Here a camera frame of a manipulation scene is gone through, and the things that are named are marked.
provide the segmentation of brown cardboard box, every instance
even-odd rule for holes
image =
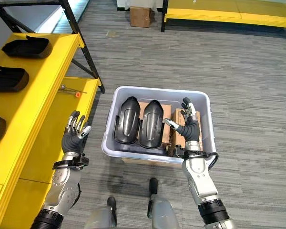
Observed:
[[[177,124],[184,125],[185,122],[184,122],[184,117],[183,117],[183,115],[180,112],[181,110],[183,110],[183,109],[177,108],[175,110],[174,114],[172,115],[172,120],[174,122],[176,122]],[[203,148],[202,148],[201,125],[200,125],[200,112],[197,111],[196,115],[197,115],[197,120],[198,120],[199,128],[200,128],[199,145],[200,145],[201,150],[203,150]],[[184,140],[184,137],[181,136],[181,134],[179,134],[176,131],[172,130],[171,136],[172,136],[171,137],[171,147],[170,147],[170,150],[168,152],[168,156],[174,156],[174,148],[175,148],[176,145],[181,145],[182,148],[184,148],[184,146],[185,146],[185,140]]]
[[[144,103],[144,102],[139,102],[140,105],[140,119],[143,119],[143,114],[144,114],[144,110],[145,107],[148,105],[148,103]],[[171,118],[171,109],[172,106],[171,105],[166,105],[166,104],[161,104],[162,108],[163,108],[163,119],[165,118]],[[163,129],[163,137],[162,137],[162,146],[166,147],[168,145],[170,141],[170,127],[168,125],[164,125],[164,129]]]
[[[130,7],[130,25],[136,27],[149,27],[150,8]]]

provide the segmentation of yellow workbench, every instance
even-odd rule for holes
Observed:
[[[78,34],[15,33],[7,42],[26,35],[49,39],[53,49],[45,59],[9,57],[0,50],[0,66],[24,68],[30,78],[22,91],[0,93],[0,117],[7,122],[0,140],[0,228],[7,229],[30,227],[51,184],[52,165],[62,156],[65,122],[75,109],[89,115],[101,85],[99,79],[64,78],[83,46]],[[58,93],[62,83],[86,93]]]
[[[286,27],[286,4],[260,0],[164,0],[162,32],[169,19]]]

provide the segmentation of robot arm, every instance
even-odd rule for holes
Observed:
[[[53,165],[52,186],[31,229],[60,228],[64,216],[80,197],[81,170],[89,163],[89,159],[80,153],[80,144],[91,131],[91,126],[85,123],[81,130],[85,116],[77,122],[79,115],[80,112],[73,111],[68,119],[61,142],[64,155]]]
[[[185,126],[178,125],[170,119],[164,122],[185,138],[185,148],[176,147],[176,154],[183,158],[182,170],[189,182],[189,189],[204,220],[205,229],[235,229],[236,225],[230,219],[225,206],[219,198],[218,191],[209,175],[209,169],[216,162],[216,153],[202,152],[199,146],[199,123],[193,103],[183,99],[182,115]],[[215,160],[208,167],[206,158],[215,155]]]

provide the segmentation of plastic bin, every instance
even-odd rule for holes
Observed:
[[[162,156],[163,149],[150,150],[140,147],[138,144],[125,145],[115,141],[113,137],[115,119],[116,116],[120,114],[122,103],[130,96],[136,97],[139,102],[150,102],[156,99],[161,104],[171,104],[172,113],[176,108],[182,108],[181,103],[184,97],[190,98],[195,109],[200,111],[204,151],[216,152],[210,100],[207,94],[198,91],[121,86],[117,88],[113,94],[113,101],[108,114],[106,130],[102,140],[102,150],[105,154],[114,157],[174,164],[181,164],[183,162],[183,159],[178,157]],[[210,164],[214,158],[215,156],[207,158],[207,163]]]

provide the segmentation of black metal frame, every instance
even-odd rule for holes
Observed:
[[[14,17],[10,16],[3,7],[8,6],[43,6],[43,5],[61,5],[67,20],[72,28],[72,33],[79,33],[81,36],[81,39],[84,43],[84,47],[82,49],[82,53],[85,56],[85,59],[90,67],[90,70],[80,64],[75,59],[72,59],[72,63],[84,70],[86,73],[91,75],[95,79],[99,79],[101,82],[101,86],[99,88],[101,89],[102,93],[105,93],[105,87],[101,81],[101,78],[96,70],[96,67],[93,63],[92,57],[89,53],[88,47],[86,45],[86,42],[82,36],[82,32],[79,28],[79,25],[75,19],[75,16],[72,12],[72,9],[68,3],[68,0],[20,0],[20,1],[0,1],[0,17],[3,19],[3,21],[7,24],[7,26],[12,30],[12,32],[21,32],[21,29],[25,30],[26,32],[35,33],[32,29],[15,19]]]
[[[167,13],[167,7],[168,7],[168,0],[163,0],[161,32],[165,31],[166,22],[164,22],[164,18],[165,18],[165,14]]]

